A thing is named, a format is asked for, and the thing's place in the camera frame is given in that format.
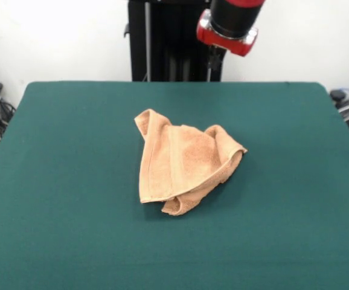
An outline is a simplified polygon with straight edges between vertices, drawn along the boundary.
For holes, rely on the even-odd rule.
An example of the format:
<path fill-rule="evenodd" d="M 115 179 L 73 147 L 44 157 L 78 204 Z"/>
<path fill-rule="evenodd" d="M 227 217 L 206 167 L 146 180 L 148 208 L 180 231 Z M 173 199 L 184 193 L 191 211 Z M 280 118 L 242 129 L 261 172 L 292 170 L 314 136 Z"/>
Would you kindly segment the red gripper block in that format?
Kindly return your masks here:
<path fill-rule="evenodd" d="M 252 27 L 243 37 L 233 39 L 219 34 L 212 27 L 211 20 L 211 10 L 205 9 L 199 18 L 196 28 L 197 39 L 205 45 L 210 46 L 210 69 L 221 69 L 223 62 L 223 49 L 241 57 L 245 57 L 252 50 L 258 37 L 257 28 Z"/>

